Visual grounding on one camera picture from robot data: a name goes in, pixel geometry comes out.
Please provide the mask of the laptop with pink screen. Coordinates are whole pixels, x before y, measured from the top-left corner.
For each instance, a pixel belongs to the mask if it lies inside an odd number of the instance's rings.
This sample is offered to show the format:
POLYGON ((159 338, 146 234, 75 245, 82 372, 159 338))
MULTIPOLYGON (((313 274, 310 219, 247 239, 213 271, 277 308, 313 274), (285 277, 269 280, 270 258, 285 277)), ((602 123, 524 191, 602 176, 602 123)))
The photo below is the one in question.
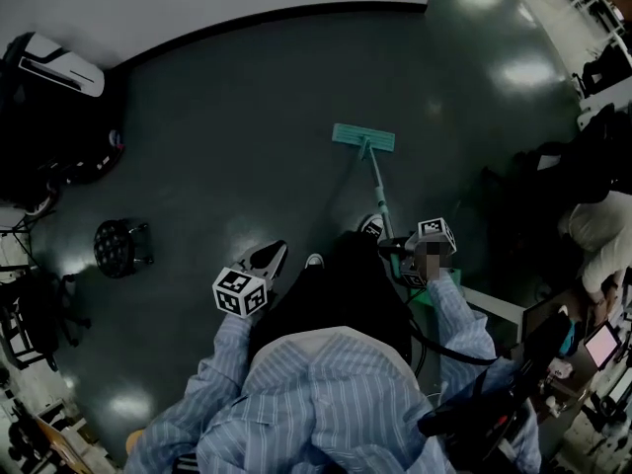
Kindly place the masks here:
POLYGON ((603 370, 621 346, 617 333, 604 321, 585 341, 585 347, 594 365, 603 370))

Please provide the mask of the green cloth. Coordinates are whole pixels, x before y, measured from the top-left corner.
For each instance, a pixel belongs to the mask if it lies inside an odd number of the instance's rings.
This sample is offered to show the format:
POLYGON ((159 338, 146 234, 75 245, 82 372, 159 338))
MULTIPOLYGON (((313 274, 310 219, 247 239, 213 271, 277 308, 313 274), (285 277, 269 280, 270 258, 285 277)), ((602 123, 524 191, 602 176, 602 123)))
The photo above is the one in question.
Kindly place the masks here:
POLYGON ((437 268, 415 271, 423 287, 413 291, 410 302, 420 302, 437 309, 458 308, 465 304, 459 282, 454 280, 454 271, 449 268, 437 268))

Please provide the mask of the person's striped blue shirt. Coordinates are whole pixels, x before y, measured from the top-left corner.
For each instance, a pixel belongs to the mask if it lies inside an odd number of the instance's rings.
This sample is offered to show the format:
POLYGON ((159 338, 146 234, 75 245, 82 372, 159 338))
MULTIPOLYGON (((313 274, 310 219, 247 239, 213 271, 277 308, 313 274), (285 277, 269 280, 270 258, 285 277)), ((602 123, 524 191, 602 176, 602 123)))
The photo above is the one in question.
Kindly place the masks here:
POLYGON ((275 348, 236 385, 203 359, 183 398, 144 431, 124 474, 456 474, 418 420, 429 400, 381 352, 337 334, 315 356, 275 348))

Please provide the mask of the person's right forearm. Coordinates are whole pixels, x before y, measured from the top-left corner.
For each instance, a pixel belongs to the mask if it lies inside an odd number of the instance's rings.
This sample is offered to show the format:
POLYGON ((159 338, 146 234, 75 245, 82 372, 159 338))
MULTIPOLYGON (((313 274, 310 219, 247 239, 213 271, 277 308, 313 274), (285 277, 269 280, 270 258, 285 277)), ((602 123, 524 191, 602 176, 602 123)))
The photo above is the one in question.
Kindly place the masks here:
POLYGON ((461 356, 490 364, 496 358, 496 349, 486 330, 487 317, 470 308, 450 272, 440 270, 431 277, 428 293, 437 315, 441 345, 461 356))

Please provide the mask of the cardboard box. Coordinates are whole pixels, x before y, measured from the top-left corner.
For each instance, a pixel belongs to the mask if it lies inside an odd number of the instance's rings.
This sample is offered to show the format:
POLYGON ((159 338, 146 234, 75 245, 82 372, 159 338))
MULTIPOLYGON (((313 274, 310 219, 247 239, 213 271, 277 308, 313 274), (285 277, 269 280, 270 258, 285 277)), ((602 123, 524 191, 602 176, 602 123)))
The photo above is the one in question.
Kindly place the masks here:
POLYGON ((65 457, 59 451, 58 446, 62 439, 62 435, 59 431, 39 417, 35 417, 35 423, 41 431, 41 434, 45 437, 48 449, 51 451, 50 463, 55 467, 55 474, 75 474, 74 471, 69 468, 65 457))

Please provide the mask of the teal mop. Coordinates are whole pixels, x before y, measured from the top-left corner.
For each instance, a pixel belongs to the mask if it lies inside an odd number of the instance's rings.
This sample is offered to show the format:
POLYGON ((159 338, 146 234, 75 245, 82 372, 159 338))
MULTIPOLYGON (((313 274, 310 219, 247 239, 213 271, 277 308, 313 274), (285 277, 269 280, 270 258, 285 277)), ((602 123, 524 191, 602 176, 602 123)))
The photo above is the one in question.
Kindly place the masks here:
MULTIPOLYGON (((370 164, 377 206, 384 221, 384 233, 386 235, 386 239, 396 238, 392 226, 381 172, 376 157, 377 151, 394 151, 395 134, 349 124, 335 123, 332 132, 332 141, 335 143, 357 147, 359 149, 358 160, 366 161, 370 164)), ((393 278, 396 281, 401 281, 401 255, 385 255, 385 259, 390 264, 393 278)))

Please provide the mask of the white and black appliance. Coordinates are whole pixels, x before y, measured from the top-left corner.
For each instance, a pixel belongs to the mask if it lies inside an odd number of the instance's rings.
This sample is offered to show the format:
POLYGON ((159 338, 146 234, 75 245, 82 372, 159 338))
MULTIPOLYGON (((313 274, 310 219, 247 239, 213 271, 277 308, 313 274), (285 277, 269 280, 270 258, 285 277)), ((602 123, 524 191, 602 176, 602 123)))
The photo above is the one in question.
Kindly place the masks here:
POLYGON ((105 73, 98 66, 47 37, 29 32, 12 40, 2 60, 20 74, 99 98, 106 87, 105 73))

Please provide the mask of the person's right shoe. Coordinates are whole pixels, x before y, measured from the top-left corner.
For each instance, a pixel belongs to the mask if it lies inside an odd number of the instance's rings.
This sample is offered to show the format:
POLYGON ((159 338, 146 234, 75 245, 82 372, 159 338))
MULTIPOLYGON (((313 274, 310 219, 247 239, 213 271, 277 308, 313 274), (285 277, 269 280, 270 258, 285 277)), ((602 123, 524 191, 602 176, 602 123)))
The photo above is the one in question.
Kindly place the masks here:
POLYGON ((371 237, 375 241, 379 241, 384 232, 384 221, 382 215, 380 213, 368 215, 361 222, 358 232, 371 237))

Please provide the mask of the black round stool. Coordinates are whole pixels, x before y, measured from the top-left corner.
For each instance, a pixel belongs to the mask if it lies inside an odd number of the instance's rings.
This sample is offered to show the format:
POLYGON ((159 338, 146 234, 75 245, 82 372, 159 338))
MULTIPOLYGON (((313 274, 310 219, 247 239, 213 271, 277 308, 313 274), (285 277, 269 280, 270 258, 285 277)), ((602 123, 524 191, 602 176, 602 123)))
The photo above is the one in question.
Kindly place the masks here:
POLYGON ((154 264, 146 222, 104 221, 95 233, 93 249, 97 267, 108 278, 129 277, 139 266, 154 264))

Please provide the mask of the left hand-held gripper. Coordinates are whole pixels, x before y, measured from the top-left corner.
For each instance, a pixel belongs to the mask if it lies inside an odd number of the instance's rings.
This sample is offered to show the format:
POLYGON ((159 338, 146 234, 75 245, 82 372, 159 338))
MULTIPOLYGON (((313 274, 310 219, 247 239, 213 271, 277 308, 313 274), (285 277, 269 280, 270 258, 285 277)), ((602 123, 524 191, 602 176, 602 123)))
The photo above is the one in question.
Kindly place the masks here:
POLYGON ((241 261, 224 267, 212 284, 216 307, 239 318, 247 318, 269 307, 273 300, 273 279, 287 257, 283 240, 249 248, 241 261), (253 267, 251 264, 269 264, 253 267))

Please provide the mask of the person's left forearm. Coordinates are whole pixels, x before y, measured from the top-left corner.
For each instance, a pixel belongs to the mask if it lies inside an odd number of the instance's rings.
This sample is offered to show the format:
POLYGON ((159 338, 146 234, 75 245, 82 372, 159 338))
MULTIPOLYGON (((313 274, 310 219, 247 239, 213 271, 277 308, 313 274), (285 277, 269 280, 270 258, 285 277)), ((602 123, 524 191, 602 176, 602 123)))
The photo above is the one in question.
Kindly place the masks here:
POLYGON ((236 385, 245 380, 248 370, 248 352, 253 320, 227 315, 222 321, 213 342, 211 366, 215 372, 236 385))

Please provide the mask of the brown wooden desk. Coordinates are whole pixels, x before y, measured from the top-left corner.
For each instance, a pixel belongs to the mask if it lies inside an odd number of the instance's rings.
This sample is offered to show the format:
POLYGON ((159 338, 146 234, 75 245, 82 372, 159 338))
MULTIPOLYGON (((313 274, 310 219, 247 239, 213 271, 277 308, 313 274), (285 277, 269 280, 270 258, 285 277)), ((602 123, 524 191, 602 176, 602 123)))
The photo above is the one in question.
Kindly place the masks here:
POLYGON ((588 344, 600 328, 605 328, 606 323, 603 322, 599 327, 594 325, 593 303, 579 281, 564 291, 527 308, 523 313, 520 339, 524 341, 561 306, 566 306, 568 309, 569 317, 573 321, 574 333, 570 352, 567 355, 559 355, 559 359, 568 362, 572 366, 572 371, 564 379, 547 374, 540 380, 535 393, 530 396, 530 401, 539 416, 539 422, 544 421, 544 415, 549 412, 545 403, 548 397, 553 396, 557 404, 572 407, 584 398, 593 378, 621 348, 619 342, 614 352, 609 353, 603 361, 595 362, 588 344))

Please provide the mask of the teal cloth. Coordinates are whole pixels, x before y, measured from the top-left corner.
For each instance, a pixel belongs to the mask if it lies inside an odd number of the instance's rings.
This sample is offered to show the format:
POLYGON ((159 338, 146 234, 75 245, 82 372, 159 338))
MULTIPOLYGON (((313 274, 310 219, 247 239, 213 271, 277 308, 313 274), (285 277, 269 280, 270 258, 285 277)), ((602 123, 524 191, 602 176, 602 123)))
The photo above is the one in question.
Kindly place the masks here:
POLYGON ((566 338, 560 347, 559 355, 571 356, 576 350, 577 350, 577 328, 576 328, 576 323, 572 321, 568 334, 566 335, 566 338))

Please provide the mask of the black office chair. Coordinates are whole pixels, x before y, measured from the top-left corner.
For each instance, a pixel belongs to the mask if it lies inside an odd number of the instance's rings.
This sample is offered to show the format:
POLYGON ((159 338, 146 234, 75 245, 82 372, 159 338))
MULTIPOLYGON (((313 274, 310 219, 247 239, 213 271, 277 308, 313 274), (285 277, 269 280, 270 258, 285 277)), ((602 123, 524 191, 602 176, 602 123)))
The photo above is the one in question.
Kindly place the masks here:
POLYGON ((72 293, 68 286, 74 282, 74 275, 56 278, 30 273, 0 283, 0 349, 11 365, 24 370, 44 361, 57 371, 54 354, 59 349, 58 336, 73 348, 79 346, 68 325, 89 329, 92 322, 70 310, 72 293))
POLYGON ((632 103, 626 110, 607 105, 573 140, 518 153, 505 175, 486 167, 481 179, 496 241, 533 240, 580 203, 600 202, 611 192, 632 195, 632 103))

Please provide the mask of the black mobile base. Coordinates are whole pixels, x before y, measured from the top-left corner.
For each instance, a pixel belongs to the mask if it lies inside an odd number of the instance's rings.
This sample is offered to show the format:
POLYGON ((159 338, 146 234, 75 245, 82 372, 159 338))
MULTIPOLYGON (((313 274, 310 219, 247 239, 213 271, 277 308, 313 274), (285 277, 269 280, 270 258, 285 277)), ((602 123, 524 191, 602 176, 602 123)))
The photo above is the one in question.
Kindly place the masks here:
POLYGON ((0 206, 35 213, 59 187, 103 177, 124 150, 113 115, 99 98, 0 60, 0 206))

